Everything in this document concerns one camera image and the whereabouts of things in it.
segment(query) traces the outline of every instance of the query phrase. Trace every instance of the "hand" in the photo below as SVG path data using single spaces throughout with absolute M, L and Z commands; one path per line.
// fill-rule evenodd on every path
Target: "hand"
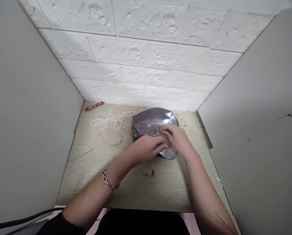
M 149 162 L 163 149 L 168 148 L 162 136 L 142 136 L 135 141 L 124 153 L 132 161 L 134 166 Z
M 185 157 L 189 152 L 195 151 L 192 143 L 188 139 L 185 130 L 176 125 L 167 125 L 163 129 L 163 134 L 168 138 L 172 146 Z

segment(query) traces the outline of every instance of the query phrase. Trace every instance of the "white brick wall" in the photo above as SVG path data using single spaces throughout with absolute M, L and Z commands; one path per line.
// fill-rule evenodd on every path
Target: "white brick wall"
M 20 0 L 87 101 L 196 111 L 273 15 L 162 0 Z

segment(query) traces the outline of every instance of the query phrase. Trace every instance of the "wire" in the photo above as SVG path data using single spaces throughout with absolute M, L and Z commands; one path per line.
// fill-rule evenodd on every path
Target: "wire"
M 8 221 L 8 222 L 4 222 L 4 223 L 0 223 L 0 229 L 2 228 L 6 228 L 6 227 L 11 227 L 11 226 L 15 226 L 15 225 L 19 225 L 19 224 L 23 224 L 26 223 L 32 219 L 35 219 L 43 214 L 49 213 L 49 212 L 53 212 L 53 211 L 61 211 L 63 210 L 64 207 L 59 207 L 59 208 L 53 208 L 53 209 L 49 209 L 49 210 L 45 210 L 42 212 L 39 212 L 35 215 L 32 215 L 30 217 L 24 218 L 24 219 L 19 219 L 19 220 L 13 220 L 13 221 Z
M 21 228 L 18 228 L 18 229 L 16 229 L 16 230 L 12 231 L 12 232 L 6 233 L 5 235 L 13 235 L 13 234 L 16 234 L 16 233 L 18 233 L 18 232 L 21 232 L 22 230 L 24 230 L 24 229 L 26 229 L 26 228 L 28 228 L 28 227 L 31 227 L 31 226 L 33 226 L 33 225 L 37 225 L 37 224 L 39 224 L 39 223 L 41 223 L 41 222 L 48 222 L 48 221 L 49 221 L 49 219 L 45 219 L 45 220 L 42 220 L 42 221 L 32 222 L 32 223 L 27 224 L 27 225 L 25 225 L 25 226 L 23 226 L 23 227 L 21 227 Z

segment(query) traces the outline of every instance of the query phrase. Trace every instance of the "faceted metal bowl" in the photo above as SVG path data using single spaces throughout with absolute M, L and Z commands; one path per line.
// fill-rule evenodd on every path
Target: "faceted metal bowl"
M 132 120 L 134 141 L 144 135 L 163 136 L 169 148 L 163 150 L 157 156 L 173 160 L 177 155 L 177 151 L 171 146 L 166 136 L 162 133 L 163 127 L 170 124 L 179 126 L 178 120 L 170 110 L 163 108 L 151 108 L 140 112 L 139 114 L 133 116 Z

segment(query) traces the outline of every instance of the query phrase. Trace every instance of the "person's left hand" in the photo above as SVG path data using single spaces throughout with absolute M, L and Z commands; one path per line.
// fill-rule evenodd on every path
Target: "person's left hand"
M 124 153 L 134 166 L 148 162 L 153 159 L 163 149 L 168 148 L 162 136 L 151 137 L 142 136 L 135 141 Z

